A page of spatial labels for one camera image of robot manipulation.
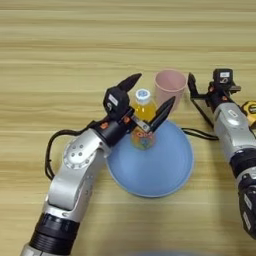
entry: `orange juice bottle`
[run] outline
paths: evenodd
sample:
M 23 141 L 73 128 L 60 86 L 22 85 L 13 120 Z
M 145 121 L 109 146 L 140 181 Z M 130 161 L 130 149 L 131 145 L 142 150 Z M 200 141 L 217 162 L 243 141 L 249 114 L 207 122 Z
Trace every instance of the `orange juice bottle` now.
M 151 98 L 150 91 L 140 89 L 136 91 L 136 100 L 132 104 L 134 114 L 141 120 L 151 121 L 156 113 L 156 105 Z M 154 135 L 145 133 L 141 128 L 136 127 L 131 133 L 131 141 L 136 148 L 146 150 L 154 145 Z

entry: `bottle label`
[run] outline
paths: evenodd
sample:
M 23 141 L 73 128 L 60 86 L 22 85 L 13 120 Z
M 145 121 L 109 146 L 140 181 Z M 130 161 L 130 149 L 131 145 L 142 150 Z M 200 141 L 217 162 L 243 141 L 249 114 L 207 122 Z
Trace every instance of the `bottle label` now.
M 145 133 L 139 127 L 132 132 L 131 139 L 133 145 L 142 150 L 149 149 L 154 144 L 154 134 L 152 132 Z

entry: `wooden table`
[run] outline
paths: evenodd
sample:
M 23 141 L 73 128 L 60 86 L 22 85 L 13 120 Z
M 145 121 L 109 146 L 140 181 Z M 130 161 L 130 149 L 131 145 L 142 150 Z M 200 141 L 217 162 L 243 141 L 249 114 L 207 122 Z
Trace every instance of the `wooden table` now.
M 214 68 L 230 67 L 243 88 L 234 95 L 237 103 L 256 96 L 255 0 L 1 1 L 0 36 L 3 256 L 19 255 L 41 212 L 49 137 L 103 117 L 107 87 L 142 72 L 136 88 L 153 90 L 155 73 L 175 68 L 193 72 L 204 92 Z M 188 92 L 170 118 L 208 130 Z M 219 143 L 189 139 L 194 172 L 171 196 L 132 196 L 102 170 L 74 256 L 143 250 L 255 255 Z M 54 147 L 55 168 L 65 143 Z

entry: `wood grain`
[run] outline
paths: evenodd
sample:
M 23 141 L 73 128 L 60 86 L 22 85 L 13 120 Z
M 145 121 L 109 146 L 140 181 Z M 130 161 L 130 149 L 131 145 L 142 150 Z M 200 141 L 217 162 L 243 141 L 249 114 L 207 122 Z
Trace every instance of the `wood grain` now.
M 1 255 L 19 255 L 39 217 L 50 135 L 104 115 L 107 87 L 135 72 L 153 90 L 155 73 L 193 72 L 205 91 L 216 67 L 230 67 L 256 96 L 255 0 L 10 0 L 0 2 Z M 171 116 L 208 130 L 186 92 Z M 190 138 L 195 168 L 174 195 L 147 200 L 115 184 L 104 169 L 73 255 L 181 250 L 255 255 L 245 234 L 231 169 L 218 143 Z M 59 159 L 65 141 L 54 149 Z

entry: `plastic cup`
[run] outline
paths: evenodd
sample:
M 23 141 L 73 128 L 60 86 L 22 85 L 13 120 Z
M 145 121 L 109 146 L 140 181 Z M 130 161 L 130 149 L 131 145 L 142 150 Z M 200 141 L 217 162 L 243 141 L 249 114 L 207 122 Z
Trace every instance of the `plastic cup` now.
M 180 99 L 187 84 L 187 78 L 181 72 L 169 69 L 157 73 L 155 78 L 155 95 L 157 106 L 175 96 L 175 102 L 171 110 L 177 109 Z

